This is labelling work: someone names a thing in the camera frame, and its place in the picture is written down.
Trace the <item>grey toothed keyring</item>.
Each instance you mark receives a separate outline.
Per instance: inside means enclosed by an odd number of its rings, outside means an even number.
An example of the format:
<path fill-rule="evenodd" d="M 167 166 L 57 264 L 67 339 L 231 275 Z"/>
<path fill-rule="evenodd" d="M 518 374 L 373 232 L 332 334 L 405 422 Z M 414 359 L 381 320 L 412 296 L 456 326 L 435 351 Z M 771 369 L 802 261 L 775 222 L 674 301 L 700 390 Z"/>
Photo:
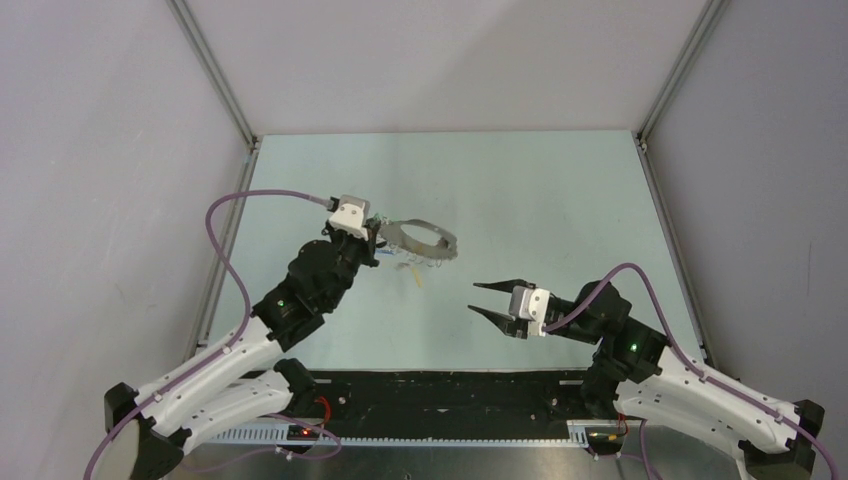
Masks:
<path fill-rule="evenodd" d="M 425 260 L 450 261 L 458 256 L 457 237 L 425 220 L 387 221 L 380 227 L 380 235 L 391 247 Z"/>

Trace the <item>brass key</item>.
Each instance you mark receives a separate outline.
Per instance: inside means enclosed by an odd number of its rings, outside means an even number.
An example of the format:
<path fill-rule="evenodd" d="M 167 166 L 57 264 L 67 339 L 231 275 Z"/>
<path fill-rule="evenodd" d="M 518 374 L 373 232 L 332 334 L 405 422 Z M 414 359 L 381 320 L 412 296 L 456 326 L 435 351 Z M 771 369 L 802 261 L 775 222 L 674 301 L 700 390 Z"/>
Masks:
<path fill-rule="evenodd" d="M 412 266 L 410 266 L 409 269 L 413 274 L 413 277 L 414 277 L 414 280 L 415 280 L 417 287 L 423 288 L 423 281 L 422 281 L 422 278 L 421 278 L 419 271 L 415 267 L 412 267 Z"/>

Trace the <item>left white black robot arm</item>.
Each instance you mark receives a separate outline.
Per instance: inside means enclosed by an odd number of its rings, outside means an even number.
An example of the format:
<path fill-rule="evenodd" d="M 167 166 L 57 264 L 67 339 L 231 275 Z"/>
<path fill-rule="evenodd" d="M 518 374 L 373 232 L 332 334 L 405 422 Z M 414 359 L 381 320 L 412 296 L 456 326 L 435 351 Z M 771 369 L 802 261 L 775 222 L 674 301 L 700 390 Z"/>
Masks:
<path fill-rule="evenodd" d="M 104 395 L 106 436 L 87 479 L 161 479 L 196 447 L 246 421 L 286 410 L 304 416 L 314 380 L 284 353 L 325 323 L 361 267 L 376 267 L 375 219 L 331 220 L 325 239 L 303 245 L 284 280 L 234 329 L 174 370 L 141 387 L 124 382 Z"/>

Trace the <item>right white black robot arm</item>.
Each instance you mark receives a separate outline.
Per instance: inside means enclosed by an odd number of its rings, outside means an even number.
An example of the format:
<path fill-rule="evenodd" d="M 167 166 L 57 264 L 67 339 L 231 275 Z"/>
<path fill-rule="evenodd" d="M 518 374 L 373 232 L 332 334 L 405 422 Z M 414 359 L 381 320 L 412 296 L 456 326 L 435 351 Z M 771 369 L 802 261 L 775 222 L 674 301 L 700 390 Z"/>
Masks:
<path fill-rule="evenodd" d="M 476 310 L 504 335 L 596 346 L 580 387 L 589 415 L 676 430 L 729 455 L 748 478 L 811 478 L 820 405 L 770 397 L 686 354 L 669 334 L 631 317 L 631 303 L 610 283 L 590 282 L 574 301 L 521 279 L 484 287 L 510 296 L 506 313 Z"/>

